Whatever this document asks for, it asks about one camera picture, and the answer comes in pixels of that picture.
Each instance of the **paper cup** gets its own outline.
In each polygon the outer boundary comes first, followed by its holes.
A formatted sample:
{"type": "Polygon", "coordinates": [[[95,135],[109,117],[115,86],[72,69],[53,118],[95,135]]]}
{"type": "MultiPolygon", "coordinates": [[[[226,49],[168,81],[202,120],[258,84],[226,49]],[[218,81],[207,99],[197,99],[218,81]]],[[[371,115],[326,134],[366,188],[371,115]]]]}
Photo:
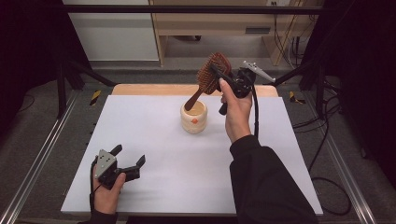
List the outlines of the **paper cup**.
{"type": "Polygon", "coordinates": [[[206,127],[207,107],[197,101],[191,110],[187,111],[184,105],[180,108],[181,126],[188,133],[200,133],[206,127]]]}

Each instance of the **brown brush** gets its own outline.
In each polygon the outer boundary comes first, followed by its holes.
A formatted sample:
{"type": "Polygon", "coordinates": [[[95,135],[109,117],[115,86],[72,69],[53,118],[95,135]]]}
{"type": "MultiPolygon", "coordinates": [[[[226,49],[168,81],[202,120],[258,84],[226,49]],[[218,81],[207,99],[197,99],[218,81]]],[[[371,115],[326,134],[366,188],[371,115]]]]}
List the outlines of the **brown brush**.
{"type": "Polygon", "coordinates": [[[198,100],[199,96],[204,92],[208,95],[212,94],[219,88],[219,80],[213,74],[210,65],[214,64],[220,72],[228,75],[231,72],[231,65],[228,59],[219,52],[213,53],[208,58],[207,62],[201,67],[197,73],[198,91],[184,104],[184,109],[190,111],[198,100]]]}

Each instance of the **white tabletop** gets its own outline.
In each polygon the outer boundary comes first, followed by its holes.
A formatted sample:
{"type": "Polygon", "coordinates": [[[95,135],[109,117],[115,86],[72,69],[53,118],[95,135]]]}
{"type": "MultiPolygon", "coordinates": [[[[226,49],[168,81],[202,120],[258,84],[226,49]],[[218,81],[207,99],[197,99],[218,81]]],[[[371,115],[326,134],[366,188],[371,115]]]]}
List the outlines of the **white tabletop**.
{"type": "MultiPolygon", "coordinates": [[[[118,211],[150,216],[234,216],[229,166],[233,160],[219,96],[201,96],[208,107],[207,127],[185,132],[180,107],[190,96],[110,95],[98,120],[62,212],[90,211],[90,167],[100,149],[118,144],[119,167],[135,165],[146,155],[139,179],[127,182],[118,211]]],[[[259,97],[262,145],[271,147],[318,215],[323,212],[280,97],[259,97]]],[[[250,116],[253,130],[254,109],[250,116]]]]}

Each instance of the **ceramic cup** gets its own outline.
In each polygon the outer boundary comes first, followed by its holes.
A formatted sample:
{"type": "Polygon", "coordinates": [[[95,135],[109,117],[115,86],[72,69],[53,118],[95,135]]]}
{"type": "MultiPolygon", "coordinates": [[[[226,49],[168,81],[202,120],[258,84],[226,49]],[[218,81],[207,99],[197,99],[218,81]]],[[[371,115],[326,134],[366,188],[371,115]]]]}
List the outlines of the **ceramic cup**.
{"type": "Polygon", "coordinates": [[[206,127],[207,107],[197,101],[191,110],[187,111],[184,105],[180,108],[181,126],[188,133],[200,133],[206,127]]]}

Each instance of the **wall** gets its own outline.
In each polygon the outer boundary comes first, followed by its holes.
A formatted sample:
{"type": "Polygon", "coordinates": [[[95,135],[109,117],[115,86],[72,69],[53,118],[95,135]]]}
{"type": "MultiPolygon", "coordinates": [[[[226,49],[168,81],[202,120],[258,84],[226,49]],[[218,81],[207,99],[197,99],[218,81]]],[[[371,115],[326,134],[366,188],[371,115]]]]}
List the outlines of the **wall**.
{"type": "MultiPolygon", "coordinates": [[[[66,5],[148,5],[147,0],[63,0],[66,5]]],[[[90,61],[158,61],[148,13],[69,14],[90,61]]]]}

